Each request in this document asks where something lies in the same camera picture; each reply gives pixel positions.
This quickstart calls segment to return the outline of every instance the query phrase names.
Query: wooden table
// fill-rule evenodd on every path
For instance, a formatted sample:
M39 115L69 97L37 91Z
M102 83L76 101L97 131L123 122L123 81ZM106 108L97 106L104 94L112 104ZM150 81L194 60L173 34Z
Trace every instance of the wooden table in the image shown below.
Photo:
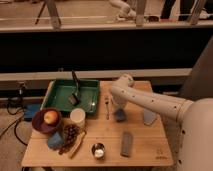
M75 156L70 159L67 154L59 155L47 146L47 135L33 130L27 146L22 166L25 167L117 167L117 166L170 166L173 164L171 151L165 135L160 116L151 126L143 124L143 109L128 103L125 107L127 120L116 122L109 104L110 118L106 119L104 98L111 96L108 88L110 81L101 81L100 98L94 117L86 119L87 134ZM135 88L152 91L148 81L136 81ZM123 131L133 134L131 157L120 155ZM106 155L97 160L91 153L94 143L105 145Z

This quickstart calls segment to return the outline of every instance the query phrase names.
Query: grapes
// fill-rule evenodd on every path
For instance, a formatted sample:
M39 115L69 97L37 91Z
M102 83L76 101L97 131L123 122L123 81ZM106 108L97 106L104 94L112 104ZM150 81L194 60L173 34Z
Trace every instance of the grapes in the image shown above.
M76 138L79 134L80 128L77 125L70 124L66 125L63 130L64 134L64 145L59 149L59 154L62 155L70 150L70 148L74 145Z

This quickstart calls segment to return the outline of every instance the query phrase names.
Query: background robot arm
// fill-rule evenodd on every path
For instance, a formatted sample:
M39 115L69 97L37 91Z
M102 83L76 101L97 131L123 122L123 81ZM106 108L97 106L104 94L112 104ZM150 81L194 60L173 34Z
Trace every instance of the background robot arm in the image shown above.
M109 3L115 7L119 8L119 17L121 18L133 18L136 17L136 12L131 8L131 6L124 2L123 0L109 0Z
M113 104L124 108L132 102L181 124L177 171L213 170L213 99L190 101L132 88L134 80L123 75L115 81L110 92Z

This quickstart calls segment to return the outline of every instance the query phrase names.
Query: green tray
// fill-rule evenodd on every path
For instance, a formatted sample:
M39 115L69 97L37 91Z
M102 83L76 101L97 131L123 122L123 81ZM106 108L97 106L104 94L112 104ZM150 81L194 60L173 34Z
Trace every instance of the green tray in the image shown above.
M73 106L68 100L69 96L75 91L75 82L71 79L56 79L45 98L43 108L54 107L62 114L69 114L74 108L82 108L86 114L94 114L98 103L100 82L83 79L79 81L81 101L78 105Z

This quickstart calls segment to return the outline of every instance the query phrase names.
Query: apple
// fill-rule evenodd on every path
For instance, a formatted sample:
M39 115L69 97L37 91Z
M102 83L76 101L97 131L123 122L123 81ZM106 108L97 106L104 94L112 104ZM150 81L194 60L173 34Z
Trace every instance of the apple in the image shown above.
M58 113L56 111L48 111L44 114L44 122L48 125L55 124L58 121Z

